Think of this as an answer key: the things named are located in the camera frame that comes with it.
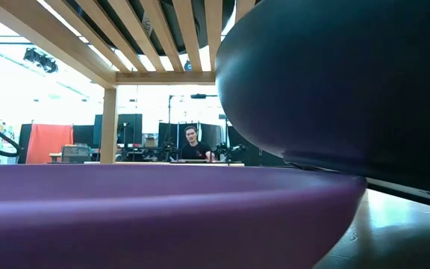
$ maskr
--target wooden beam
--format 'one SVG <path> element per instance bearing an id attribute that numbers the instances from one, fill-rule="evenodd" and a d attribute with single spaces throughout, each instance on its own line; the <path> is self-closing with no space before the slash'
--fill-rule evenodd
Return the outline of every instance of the wooden beam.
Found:
<path id="1" fill-rule="evenodd" d="M 161 58 L 144 31 L 142 23 L 137 18 L 128 0 L 109 0 L 110 5 L 116 11 L 117 16 L 122 20 L 127 30 L 131 33 L 137 45 L 150 60 L 157 72 L 166 72 Z"/>
<path id="2" fill-rule="evenodd" d="M 238 22 L 255 6 L 255 0 L 237 0 L 237 11 L 235 13 L 235 23 Z"/>
<path id="3" fill-rule="evenodd" d="M 115 72 L 35 0 L 0 0 L 0 23 L 95 83 L 113 88 Z"/>
<path id="4" fill-rule="evenodd" d="M 173 41 L 172 32 L 170 32 L 169 26 L 167 25 L 167 20 L 163 15 L 161 3 L 159 0 L 140 0 L 140 3 L 144 11 L 147 13 L 150 23 L 154 28 L 155 34 L 157 35 L 158 40 L 161 42 L 162 48 L 169 58 L 173 69 L 176 72 L 183 72 L 184 67 L 180 62 L 178 50 Z"/>
<path id="5" fill-rule="evenodd" d="M 119 29 L 114 25 L 109 16 L 96 0 L 75 0 L 97 26 L 109 37 L 113 44 L 127 57 L 139 72 L 147 72 L 145 66 L 140 62 L 139 56 L 134 48 L 124 38 Z"/>
<path id="6" fill-rule="evenodd" d="M 114 51 L 105 41 L 82 19 L 66 0 L 45 0 L 60 16 L 62 16 L 75 30 L 86 37 L 87 40 L 101 52 L 120 72 L 130 72 L 124 63 L 117 57 Z"/>
<path id="7" fill-rule="evenodd" d="M 215 72 L 216 52 L 222 42 L 222 1 L 205 0 L 207 20 L 208 51 L 211 71 Z"/>
<path id="8" fill-rule="evenodd" d="M 215 85 L 214 72 L 118 72 L 118 85 Z"/>
<path id="9" fill-rule="evenodd" d="M 102 112 L 101 164 L 114 164 L 117 149 L 117 89 L 105 89 Z"/>
<path id="10" fill-rule="evenodd" d="M 193 19 L 192 0 L 172 0 L 172 3 L 177 14 L 180 32 L 184 38 L 185 49 L 187 50 L 190 64 L 192 64 L 192 71 L 201 72 L 202 64 L 200 63 L 199 40 L 195 30 L 195 20 Z"/>

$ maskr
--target man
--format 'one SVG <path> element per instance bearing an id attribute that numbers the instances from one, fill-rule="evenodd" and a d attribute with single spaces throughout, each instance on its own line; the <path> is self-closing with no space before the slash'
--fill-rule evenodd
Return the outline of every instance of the man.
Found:
<path id="1" fill-rule="evenodd" d="M 211 152 L 211 148 L 197 139 L 197 129 L 193 126 L 188 126 L 185 129 L 185 137 L 188 144 L 182 148 L 182 158 L 186 160 L 214 160 L 215 155 Z"/>

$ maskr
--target wooden slat ceiling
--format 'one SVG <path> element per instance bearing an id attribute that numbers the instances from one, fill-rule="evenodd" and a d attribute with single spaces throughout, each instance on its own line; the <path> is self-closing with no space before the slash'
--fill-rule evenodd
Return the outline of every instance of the wooden slat ceiling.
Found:
<path id="1" fill-rule="evenodd" d="M 75 2 L 124 54 L 137 69 L 136 72 L 124 64 L 124 60 L 117 56 L 104 38 L 95 32 L 66 0 L 44 1 L 87 38 L 90 44 L 119 69 L 119 72 L 113 71 L 87 44 L 80 41 L 37 0 L 0 0 L 0 22 L 106 89 L 118 84 L 214 84 L 215 82 L 215 57 L 222 35 L 223 0 L 205 0 L 211 72 L 202 71 L 192 0 L 172 0 L 185 49 L 192 64 L 190 72 L 184 71 L 159 0 L 140 0 L 140 4 L 174 72 L 167 72 L 164 68 L 154 44 L 129 0 L 108 0 L 108 3 L 140 50 L 149 59 L 155 68 L 154 72 L 149 72 L 143 65 L 135 49 L 97 0 L 75 0 Z M 237 22 L 248 13 L 254 5 L 255 0 L 237 0 L 235 21 Z"/>

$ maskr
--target purple mat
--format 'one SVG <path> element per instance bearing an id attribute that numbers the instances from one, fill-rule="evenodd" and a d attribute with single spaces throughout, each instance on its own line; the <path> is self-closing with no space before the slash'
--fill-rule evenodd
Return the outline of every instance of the purple mat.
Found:
<path id="1" fill-rule="evenodd" d="M 294 169 L 0 166 L 0 268 L 310 268 L 365 186 Z"/>

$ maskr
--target orange curtain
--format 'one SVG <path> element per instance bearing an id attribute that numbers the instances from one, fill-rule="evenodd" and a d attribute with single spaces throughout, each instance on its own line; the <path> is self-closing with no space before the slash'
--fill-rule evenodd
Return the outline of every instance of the orange curtain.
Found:
<path id="1" fill-rule="evenodd" d="M 73 143 L 72 126 L 33 124 L 26 164 L 47 164 L 49 153 L 59 153 L 62 146 Z"/>

